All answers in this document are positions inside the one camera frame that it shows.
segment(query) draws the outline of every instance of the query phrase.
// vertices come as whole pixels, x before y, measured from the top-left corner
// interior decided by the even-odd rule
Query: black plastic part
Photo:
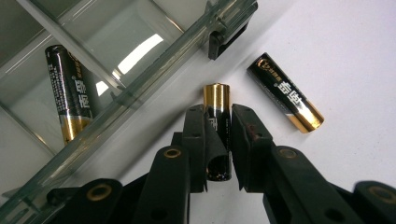
[[[172,143],[177,143],[177,133]],[[228,152],[219,135],[213,129],[204,114],[203,105],[194,105],[186,112],[184,121],[182,146],[191,157],[191,193],[207,190],[206,167],[210,161]]]
[[[359,182],[353,199],[366,223],[396,223],[396,189],[375,181]]]
[[[273,137],[257,117],[244,105],[233,105],[231,152],[239,188],[247,192],[263,192],[264,159],[269,153]]]
[[[122,189],[117,207],[108,223],[131,223],[148,175],[142,175]]]
[[[247,29],[248,24],[246,23],[241,29],[226,43],[224,36],[218,32],[214,31],[209,36],[209,53],[208,57],[211,60],[216,60],[231,44]]]
[[[171,146],[182,146],[183,133],[174,133],[172,137]]]
[[[108,223],[120,199],[122,184],[97,179],[81,187],[50,223]]]
[[[67,203],[78,190],[79,188],[52,189],[47,194],[47,202],[53,206]]]
[[[203,192],[206,186],[205,121],[203,106],[195,105],[186,112],[182,146],[191,156],[191,192]]]
[[[152,163],[132,223],[188,223],[189,202],[189,152],[164,147]]]
[[[266,163],[263,202],[276,223],[363,223],[299,150],[273,147]],[[279,215],[285,211],[290,220]]]

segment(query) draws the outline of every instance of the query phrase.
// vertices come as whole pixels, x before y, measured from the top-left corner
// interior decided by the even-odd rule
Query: black battery
[[[82,65],[62,45],[50,46],[45,53],[64,144],[67,145],[92,121]]]
[[[230,86],[220,83],[204,86],[204,106],[208,119],[228,155],[216,157],[207,165],[207,179],[211,181],[226,181],[231,179],[230,151]]]
[[[247,70],[300,132],[312,132],[323,123],[323,116],[267,53]]]

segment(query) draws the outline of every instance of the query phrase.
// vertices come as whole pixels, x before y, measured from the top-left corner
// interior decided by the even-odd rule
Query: transparent plastic tray
[[[22,8],[14,7],[20,9],[18,20],[26,32],[10,41],[9,54],[1,58],[0,115],[18,139],[7,141],[4,148],[21,154],[7,158],[3,153],[2,161],[18,158],[15,169],[42,168],[31,168],[36,174],[0,208],[0,223],[43,222],[55,209],[46,205],[50,189],[73,176],[209,34],[217,31],[230,38],[257,9],[253,0],[18,3]],[[64,45],[82,62],[98,91],[97,116],[66,147],[44,55],[44,49],[55,44]],[[37,153],[43,154],[40,160],[29,158]]]

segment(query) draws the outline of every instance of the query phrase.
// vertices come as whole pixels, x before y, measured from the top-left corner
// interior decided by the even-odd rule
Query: gold battery end
[[[214,83],[204,86],[204,106],[230,108],[230,86]]]
[[[302,133],[316,130],[324,121],[323,116],[309,101],[306,101],[304,107],[299,108],[298,113],[288,118]]]

